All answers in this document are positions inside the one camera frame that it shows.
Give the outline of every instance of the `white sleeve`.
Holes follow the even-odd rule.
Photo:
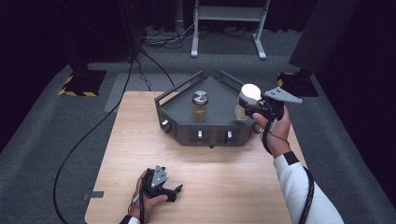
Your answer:
[[[308,177],[303,165],[293,152],[285,153],[274,160],[286,206],[292,223],[298,223],[308,194]],[[315,183],[315,193],[305,223],[344,223],[337,209]]]
[[[131,217],[131,219],[129,219],[128,224],[140,224],[140,221],[135,217]]]

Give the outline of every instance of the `silver metal lid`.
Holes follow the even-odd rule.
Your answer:
[[[208,96],[205,91],[196,91],[192,96],[192,102],[196,105],[206,105],[208,102]]]

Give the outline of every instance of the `person's left hand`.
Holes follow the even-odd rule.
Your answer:
[[[143,172],[143,174],[137,179],[136,183],[136,190],[134,191],[134,197],[139,194],[140,191],[140,186],[142,183],[142,179],[145,176],[147,170]],[[143,193],[143,203],[145,205],[145,220],[149,218],[149,214],[151,213],[152,209],[157,206],[160,203],[166,202],[168,200],[168,196],[166,195],[159,195],[155,198],[149,199],[144,193]],[[131,203],[131,207],[128,212],[129,216],[136,217],[137,219],[140,219],[140,199],[137,200],[136,203]]]

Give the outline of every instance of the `jar with silver lid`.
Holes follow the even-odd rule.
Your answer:
[[[197,122],[206,120],[208,97],[205,91],[196,91],[192,96],[192,119]]]

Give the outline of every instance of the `light wood tabletop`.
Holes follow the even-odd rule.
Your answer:
[[[143,171],[166,167],[163,185],[183,184],[174,203],[162,203],[150,214],[155,223],[290,223],[273,158],[253,134],[243,147],[186,147],[159,125],[154,98],[162,92],[124,93],[85,219],[120,223]],[[303,163],[294,130],[290,146]]]

